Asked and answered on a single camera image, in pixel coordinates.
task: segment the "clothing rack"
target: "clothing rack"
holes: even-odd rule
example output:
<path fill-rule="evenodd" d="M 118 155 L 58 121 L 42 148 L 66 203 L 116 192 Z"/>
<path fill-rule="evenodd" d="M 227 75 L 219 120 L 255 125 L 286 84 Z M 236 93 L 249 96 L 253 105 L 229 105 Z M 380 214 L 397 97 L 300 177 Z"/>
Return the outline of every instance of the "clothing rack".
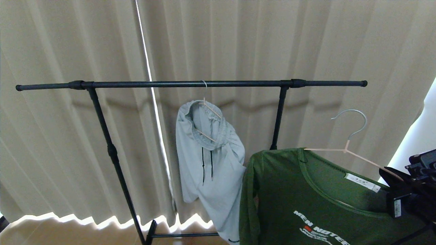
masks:
<path fill-rule="evenodd" d="M 277 140 L 279 137 L 280 122 L 282 120 L 283 106 L 285 104 L 286 92 L 290 88 L 301 88 L 307 86 L 359 86 L 366 87 L 367 81 L 306 81 L 302 79 L 291 80 L 275 80 L 275 81 L 172 81 L 172 82 L 85 82 L 85 81 L 72 81 L 68 83 L 53 83 L 53 84 L 36 84 L 36 85 L 17 85 L 15 88 L 18 91 L 24 90 L 41 90 L 41 89 L 58 89 L 58 88 L 71 88 L 76 90 L 87 90 L 91 100 L 94 104 L 95 112 L 103 130 L 106 139 L 108 154 L 111 158 L 112 164 L 115 167 L 118 180 L 126 198 L 127 205 L 129 206 L 130 214 L 132 215 L 133 222 L 135 223 L 136 231 L 142 245 L 150 245 L 153 238 L 161 237 L 196 237 L 196 236 L 217 236 L 218 233 L 187 233 L 187 234 L 155 234 L 157 223 L 152 221 L 146 239 L 142 234 L 141 227 L 138 219 L 136 218 L 135 208 L 132 199 L 130 198 L 129 190 L 127 188 L 126 180 L 124 179 L 121 166 L 119 164 L 118 154 L 116 147 L 112 143 L 108 127 L 100 106 L 99 98 L 97 96 L 96 88 L 192 88 L 192 87 L 205 87 L 206 82 L 208 87 L 280 87 L 279 105 L 277 107 L 276 123 L 274 126 L 274 135 L 272 137 L 272 144 L 270 150 L 277 149 Z"/>

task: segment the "curtain fold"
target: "curtain fold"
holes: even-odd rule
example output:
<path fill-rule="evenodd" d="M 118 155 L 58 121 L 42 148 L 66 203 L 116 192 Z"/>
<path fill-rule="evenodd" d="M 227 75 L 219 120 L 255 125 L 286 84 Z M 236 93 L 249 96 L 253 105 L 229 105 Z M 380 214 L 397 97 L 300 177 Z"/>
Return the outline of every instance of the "curtain fold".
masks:
<path fill-rule="evenodd" d="M 366 88 L 288 91 L 278 146 L 342 148 L 386 166 L 436 76 L 432 1 L 138 1 L 151 74 L 165 80 L 368 80 Z M 279 88 L 159 88 L 157 104 L 181 222 L 201 204 L 181 198 L 175 146 L 179 107 L 206 95 L 236 129 L 246 160 L 271 145 Z M 378 179 L 340 153 L 320 155 Z"/>
<path fill-rule="evenodd" d="M 134 1 L 1 1 L 1 211 L 131 219 L 86 91 L 16 84 L 147 81 Z M 142 224 L 174 222 L 149 88 L 97 89 Z"/>

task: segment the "green t-shirt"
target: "green t-shirt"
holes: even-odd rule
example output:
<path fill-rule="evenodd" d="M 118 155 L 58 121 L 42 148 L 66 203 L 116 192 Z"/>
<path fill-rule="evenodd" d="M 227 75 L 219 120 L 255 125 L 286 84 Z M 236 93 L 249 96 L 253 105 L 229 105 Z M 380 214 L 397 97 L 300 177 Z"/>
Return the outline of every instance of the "green t-shirt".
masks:
<path fill-rule="evenodd" d="M 303 148 L 256 153 L 242 185 L 240 244 L 389 245 L 425 226 L 409 214 L 391 218 L 387 191 Z M 429 230 L 403 244 L 436 244 L 436 237 Z"/>

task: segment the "white sticker label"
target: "white sticker label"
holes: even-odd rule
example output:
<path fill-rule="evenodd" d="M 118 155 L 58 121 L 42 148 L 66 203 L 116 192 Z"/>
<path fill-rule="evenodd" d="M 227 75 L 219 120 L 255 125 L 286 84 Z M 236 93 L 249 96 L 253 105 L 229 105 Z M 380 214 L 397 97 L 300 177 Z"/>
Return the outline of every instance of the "white sticker label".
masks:
<path fill-rule="evenodd" d="M 355 176 L 355 175 L 353 175 L 353 174 L 347 173 L 347 174 L 345 175 L 345 178 L 346 178 L 347 180 L 351 180 L 351 181 L 353 181 L 354 183 L 357 183 L 357 184 L 359 184 L 359 185 L 361 185 L 361 186 L 363 186 L 363 187 L 366 187 L 366 188 L 372 190 L 373 192 L 376 192 L 376 193 L 377 193 L 377 192 L 380 190 L 380 186 L 378 186 L 378 185 L 376 185 L 376 184 L 374 184 L 374 183 L 372 183 L 372 182 L 369 182 L 369 181 L 367 181 L 367 180 L 364 180 L 364 179 L 362 179 L 362 178 L 359 178 L 359 177 L 357 177 L 357 176 Z"/>
<path fill-rule="evenodd" d="M 401 199 L 394 201 L 394 215 L 395 218 L 401 216 Z"/>

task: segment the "black drawstring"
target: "black drawstring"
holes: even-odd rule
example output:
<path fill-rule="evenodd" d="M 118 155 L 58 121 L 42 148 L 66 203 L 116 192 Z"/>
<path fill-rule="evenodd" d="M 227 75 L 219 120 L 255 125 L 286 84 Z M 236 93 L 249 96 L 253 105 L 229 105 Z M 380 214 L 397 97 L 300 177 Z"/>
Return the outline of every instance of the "black drawstring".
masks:
<path fill-rule="evenodd" d="M 212 181 L 214 181 L 214 161 L 212 161 L 212 151 L 211 151 L 211 164 L 212 164 Z"/>
<path fill-rule="evenodd" d="M 204 153 L 203 153 L 204 148 L 201 148 L 201 158 L 203 159 L 203 185 L 204 185 Z"/>
<path fill-rule="evenodd" d="M 203 185 L 204 185 L 204 148 L 201 148 L 201 159 L 203 160 Z M 214 181 L 214 161 L 212 160 L 212 151 L 211 151 L 211 165 L 212 165 L 212 181 Z"/>

